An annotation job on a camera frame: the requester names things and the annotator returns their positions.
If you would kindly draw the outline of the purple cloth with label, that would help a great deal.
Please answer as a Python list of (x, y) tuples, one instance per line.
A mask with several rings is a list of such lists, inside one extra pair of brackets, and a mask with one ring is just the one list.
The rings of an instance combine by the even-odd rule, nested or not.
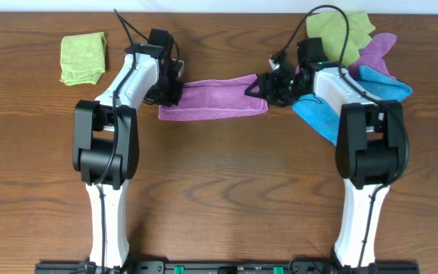
[(255, 116), (266, 113), (265, 100), (245, 95), (245, 89), (257, 79), (246, 75), (231, 79), (209, 79), (185, 83), (182, 98), (171, 107), (159, 107), (164, 121), (199, 121)]

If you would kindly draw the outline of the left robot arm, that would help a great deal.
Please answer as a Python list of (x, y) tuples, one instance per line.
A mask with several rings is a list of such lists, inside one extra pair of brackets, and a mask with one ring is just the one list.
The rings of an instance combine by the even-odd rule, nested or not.
[(142, 103), (176, 106), (183, 94), (184, 63), (172, 58), (166, 30), (152, 29), (131, 43), (112, 84), (75, 107), (72, 164), (90, 198), (93, 244), (88, 273), (122, 273), (129, 257), (125, 204), (139, 162), (137, 112)]

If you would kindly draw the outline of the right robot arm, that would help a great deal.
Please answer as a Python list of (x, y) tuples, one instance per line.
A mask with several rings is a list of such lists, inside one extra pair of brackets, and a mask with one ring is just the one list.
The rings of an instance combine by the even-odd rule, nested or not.
[(378, 273), (374, 243), (390, 185), (408, 163), (409, 144), (397, 100), (382, 100), (354, 81), (341, 62), (328, 60), (319, 37), (297, 44), (299, 68), (284, 50), (270, 57), (245, 94), (278, 107), (305, 94), (325, 101), (338, 118), (335, 163), (344, 180), (341, 229), (325, 273)]

